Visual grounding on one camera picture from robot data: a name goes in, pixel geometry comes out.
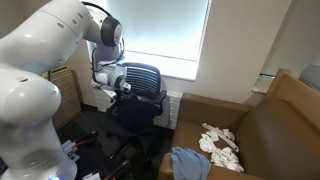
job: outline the chair armrest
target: chair armrest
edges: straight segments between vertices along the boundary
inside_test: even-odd
[[[238,122],[251,106],[193,94],[182,95],[178,113],[179,121],[228,128],[235,132]]]
[[[164,100],[164,98],[167,95],[167,91],[166,90],[162,90],[159,95],[157,97],[154,98],[153,103],[154,104],[161,104],[162,101]]]
[[[212,165],[207,179],[257,180],[260,178]],[[162,158],[158,172],[158,180],[174,180],[171,153],[166,153]]]

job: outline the window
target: window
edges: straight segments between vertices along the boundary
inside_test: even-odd
[[[89,2],[123,25],[125,61],[154,65],[164,75],[195,79],[211,0]]]

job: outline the blue cloth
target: blue cloth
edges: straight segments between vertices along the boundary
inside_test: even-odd
[[[171,159],[175,180],[206,180],[211,169],[209,160],[191,149],[173,147]]]

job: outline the radiator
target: radiator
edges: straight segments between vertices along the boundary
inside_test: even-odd
[[[94,94],[98,110],[106,112],[106,109],[112,105],[110,97],[107,93],[101,90],[94,90]],[[182,94],[179,92],[167,92],[167,96],[163,101],[163,113],[161,116],[156,116],[153,120],[155,125],[175,129],[181,96]]]

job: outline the black bag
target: black bag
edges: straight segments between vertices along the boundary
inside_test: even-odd
[[[122,125],[133,131],[152,124],[152,119],[157,115],[157,106],[138,99],[132,95],[128,99],[120,100],[118,106],[118,120]]]

